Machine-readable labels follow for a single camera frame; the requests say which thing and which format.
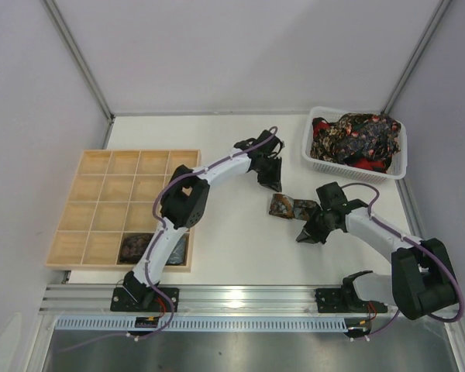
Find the white table surface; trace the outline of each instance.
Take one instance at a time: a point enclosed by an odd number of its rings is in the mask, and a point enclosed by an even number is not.
[[[239,140],[257,137],[277,126],[286,147],[281,181],[283,193],[318,200],[315,189],[351,180],[314,172],[301,158],[306,115],[204,115],[119,117],[108,149],[200,149],[201,163],[224,157]],[[408,232],[405,212],[394,181],[377,188],[374,211]],[[369,202],[373,192],[347,188],[348,199]],[[195,228],[191,273],[164,273],[164,284],[339,284],[361,270],[389,274],[391,266],[358,238],[332,232],[326,245],[296,243],[303,221],[267,214],[272,191],[259,186],[255,173],[238,176],[211,191],[205,215]],[[70,283],[116,283],[122,271],[71,272]]]

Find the black mounting bracket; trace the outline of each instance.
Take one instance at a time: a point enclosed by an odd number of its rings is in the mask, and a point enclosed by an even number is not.
[[[317,288],[315,290],[315,302],[321,314],[357,313],[367,314],[368,305],[371,303],[377,313],[387,313],[388,307],[379,301],[362,301],[358,298],[353,281],[359,276],[369,274],[372,271],[361,271],[343,279],[343,285],[336,288]]]
[[[158,288],[174,303],[177,310],[179,303],[179,288]],[[130,271],[124,277],[122,286],[115,287],[112,292],[110,310],[112,312],[160,312],[162,309],[157,299],[161,298],[167,310],[170,304],[158,295],[152,288],[140,283]]]
[[[179,288],[159,288],[171,301],[174,303],[174,309],[177,311],[179,305]],[[167,300],[159,296],[157,293],[153,296],[153,300],[146,306],[142,308],[140,305],[134,301],[129,292],[123,287],[117,287],[112,292],[112,302],[110,303],[111,312],[161,312],[162,308],[157,302],[157,299],[160,298],[167,311],[170,311],[170,304],[167,303]]]

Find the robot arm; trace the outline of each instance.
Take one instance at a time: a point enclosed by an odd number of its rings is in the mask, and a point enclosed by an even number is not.
[[[153,215],[157,215],[158,202],[161,203],[157,231],[139,263],[124,277],[122,287],[127,298],[119,295],[118,301],[130,303],[140,311],[148,309],[154,296],[152,287],[160,282],[177,242],[202,218],[210,188],[231,177],[256,171],[259,184],[281,191],[282,159],[278,154],[283,147],[275,132],[264,130],[256,139],[236,143],[221,160],[192,169],[178,167],[153,205]]]
[[[317,194],[320,206],[305,224],[298,242],[325,243],[333,230],[341,229],[368,243],[391,263],[391,276],[357,273],[343,280],[343,290],[353,292],[360,301],[397,305],[412,320],[459,301],[453,268],[439,240],[403,234],[363,201],[348,201],[336,182],[320,187]]]

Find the wooden tray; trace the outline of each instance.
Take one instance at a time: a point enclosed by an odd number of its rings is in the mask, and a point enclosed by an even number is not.
[[[60,270],[130,270],[118,263],[122,241],[154,233],[153,201],[176,167],[200,164],[199,150],[84,151],[62,213],[46,266]],[[186,259],[167,272],[189,272],[193,232]]]

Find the laundry basket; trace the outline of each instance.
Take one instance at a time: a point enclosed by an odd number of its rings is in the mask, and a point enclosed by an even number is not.
[[[324,160],[318,160],[310,157],[310,149],[312,148],[313,141],[313,128],[312,120],[314,118],[324,118],[327,122],[337,122],[341,116],[348,113],[343,110],[336,110],[328,107],[314,107],[310,110],[308,115],[307,125],[303,133],[303,142],[301,144],[301,155],[310,163],[314,171],[336,174],[342,177],[355,178],[360,181],[380,183],[386,180],[399,180],[406,174],[407,158],[407,143],[406,143],[406,129],[401,123],[400,134],[398,135],[398,143],[400,145],[400,152],[393,155],[391,166],[387,169],[387,173],[374,172],[372,170],[365,170],[355,167],[350,167],[342,164],[330,163]]]

